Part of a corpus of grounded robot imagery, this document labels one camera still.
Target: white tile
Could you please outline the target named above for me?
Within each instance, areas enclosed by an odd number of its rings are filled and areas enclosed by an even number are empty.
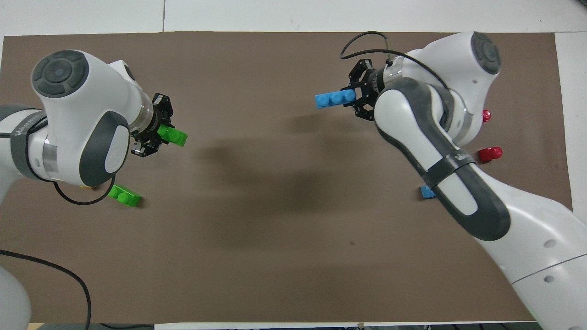
[[[166,0],[165,31],[587,31],[577,0]]]
[[[0,0],[0,60],[7,35],[161,32],[163,0]]]
[[[573,211],[587,223],[587,32],[556,33],[555,40]]]

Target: brown board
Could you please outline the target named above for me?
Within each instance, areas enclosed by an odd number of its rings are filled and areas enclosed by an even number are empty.
[[[348,83],[355,33],[174,32],[15,36],[0,103],[41,107],[37,61],[80,49],[124,59],[149,94],[171,97],[184,148],[129,155],[117,183],[143,196],[75,206],[23,179],[0,206],[0,246],[87,283],[94,322],[531,320],[492,259],[442,208],[374,124],[314,95]],[[446,36],[391,33],[407,52]],[[493,118],[465,148],[500,146],[481,168],[571,206],[554,35],[490,34],[502,72]],[[350,51],[381,48],[367,37]],[[381,66],[384,55],[369,56]],[[69,187],[89,200],[102,191]],[[0,258],[29,292],[33,322],[82,322],[77,283]]]

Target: green lego brick held by gripper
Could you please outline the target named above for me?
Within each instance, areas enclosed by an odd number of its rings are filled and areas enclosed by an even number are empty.
[[[112,186],[112,189],[108,192],[108,196],[130,207],[135,207],[141,200],[141,195],[123,186],[118,186],[117,184]]]
[[[163,124],[157,129],[157,134],[159,134],[163,140],[177,144],[180,147],[183,147],[187,140],[187,134]]]

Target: blue block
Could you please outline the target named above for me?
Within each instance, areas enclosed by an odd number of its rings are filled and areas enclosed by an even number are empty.
[[[428,186],[421,186],[420,191],[422,191],[422,197],[424,197],[426,199],[436,197],[436,194],[432,190],[430,190],[430,187],[428,187]]]
[[[345,89],[339,90],[338,92],[316,95],[314,99],[316,100],[316,109],[321,109],[323,107],[354,102],[357,99],[357,94],[352,89]]]

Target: cable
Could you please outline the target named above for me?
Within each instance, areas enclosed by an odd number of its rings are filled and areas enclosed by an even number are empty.
[[[106,189],[106,192],[104,193],[104,195],[98,197],[97,199],[93,200],[93,201],[76,201],[76,200],[72,200],[71,198],[69,198],[64,192],[63,190],[61,190],[61,188],[59,188],[59,184],[57,183],[57,181],[53,182],[53,186],[55,187],[55,190],[57,190],[57,193],[63,197],[64,200],[75,204],[75,205],[92,205],[92,204],[96,204],[99,201],[103,200],[104,198],[106,198],[106,196],[108,196],[108,193],[110,192],[110,190],[112,189],[112,187],[114,186],[114,178],[116,177],[115,174],[112,174],[112,178],[110,179],[110,186],[108,186],[108,189]]]
[[[109,329],[116,329],[116,330],[120,330],[120,329],[137,329],[137,328],[154,328],[154,326],[150,325],[150,324],[137,324],[137,325],[129,325],[129,326],[113,326],[113,325],[108,325],[105,323],[100,323],[101,326],[105,326],[106,328]]]
[[[410,55],[405,54],[405,53],[402,53],[402,52],[398,52],[396,50],[390,50],[390,49],[367,49],[367,50],[362,50],[360,52],[352,53],[350,55],[344,55],[345,52],[346,52],[346,49],[350,46],[351,43],[353,43],[355,40],[357,40],[360,37],[362,37],[364,35],[367,35],[367,34],[377,34],[377,35],[382,36],[385,40],[387,40],[387,37],[383,33],[377,32],[377,31],[367,31],[367,32],[363,32],[361,34],[358,34],[353,39],[351,39],[345,45],[345,47],[343,47],[342,51],[340,52],[340,59],[350,59],[350,58],[357,57],[359,55],[364,55],[364,54],[369,54],[369,53],[386,53],[386,54],[394,54],[394,55],[397,55],[397,56],[402,56],[404,58],[407,58],[409,60],[412,60],[413,62],[415,62],[416,64],[418,64],[422,68],[424,68],[426,71],[430,72],[430,74],[433,75],[442,84],[442,86],[444,88],[448,89],[448,86],[446,85],[446,83],[444,82],[444,80],[442,80],[442,78],[436,72],[434,72],[434,70],[430,69],[427,65],[425,65],[424,63],[420,62],[419,60],[411,57]]]
[[[35,258],[35,257],[31,257],[30,255],[26,255],[26,254],[20,254],[20,253],[16,253],[16,252],[10,252],[7,250],[0,250],[0,254],[1,255],[5,255],[7,257],[12,257],[12,258],[18,258],[18,259],[23,259],[23,260],[28,260],[28,261],[32,261],[32,262],[37,262],[38,264],[42,264],[45,266],[49,266],[51,268],[54,268],[56,270],[62,271],[65,274],[73,277],[74,280],[76,280],[79,285],[82,286],[83,289],[83,293],[86,295],[86,302],[87,302],[87,317],[86,317],[86,326],[85,326],[85,330],[88,330],[90,328],[90,319],[92,318],[92,302],[90,300],[90,291],[88,291],[86,284],[83,282],[83,280],[77,276],[74,272],[72,272],[71,270],[61,267],[60,265],[54,264],[50,261],[46,261],[43,259],[39,259],[39,258]]]

